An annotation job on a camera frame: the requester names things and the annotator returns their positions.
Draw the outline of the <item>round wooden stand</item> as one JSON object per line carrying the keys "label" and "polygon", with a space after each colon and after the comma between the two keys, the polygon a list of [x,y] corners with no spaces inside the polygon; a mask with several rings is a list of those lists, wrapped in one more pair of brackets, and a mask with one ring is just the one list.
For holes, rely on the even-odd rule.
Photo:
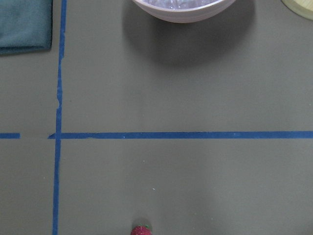
{"label": "round wooden stand", "polygon": [[281,2],[295,14],[313,20],[313,0],[281,0]]}

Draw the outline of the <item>red strawberry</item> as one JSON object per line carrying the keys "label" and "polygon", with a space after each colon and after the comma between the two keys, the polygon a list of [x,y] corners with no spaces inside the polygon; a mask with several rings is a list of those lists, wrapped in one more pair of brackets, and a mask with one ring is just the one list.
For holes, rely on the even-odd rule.
{"label": "red strawberry", "polygon": [[130,235],[152,235],[148,225],[137,225],[132,230]]}

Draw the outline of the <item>grey folded cloth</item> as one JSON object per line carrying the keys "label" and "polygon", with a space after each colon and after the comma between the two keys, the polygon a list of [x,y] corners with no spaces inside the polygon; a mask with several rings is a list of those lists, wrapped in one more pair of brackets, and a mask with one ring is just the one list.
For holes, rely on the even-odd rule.
{"label": "grey folded cloth", "polygon": [[50,50],[52,28],[52,0],[0,2],[1,55]]}

